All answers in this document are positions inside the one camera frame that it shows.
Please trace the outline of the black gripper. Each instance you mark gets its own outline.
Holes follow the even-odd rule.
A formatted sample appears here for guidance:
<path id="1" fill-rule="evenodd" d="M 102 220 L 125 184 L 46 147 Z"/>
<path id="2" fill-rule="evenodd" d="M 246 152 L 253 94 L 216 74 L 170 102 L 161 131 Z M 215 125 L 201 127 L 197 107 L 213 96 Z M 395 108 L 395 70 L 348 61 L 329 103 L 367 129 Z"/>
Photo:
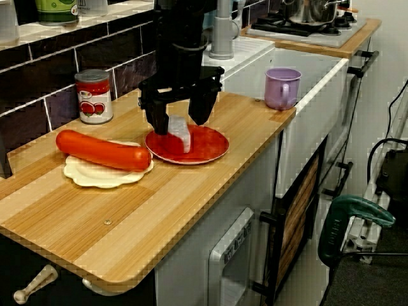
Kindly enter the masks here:
<path id="1" fill-rule="evenodd" d="M 139 83 L 139 106 L 158 135 L 168 132 L 166 105 L 190 98 L 188 114 L 198 126 L 210 117 L 224 68 L 204 66 L 203 51 L 156 51 L 156 72 Z"/>

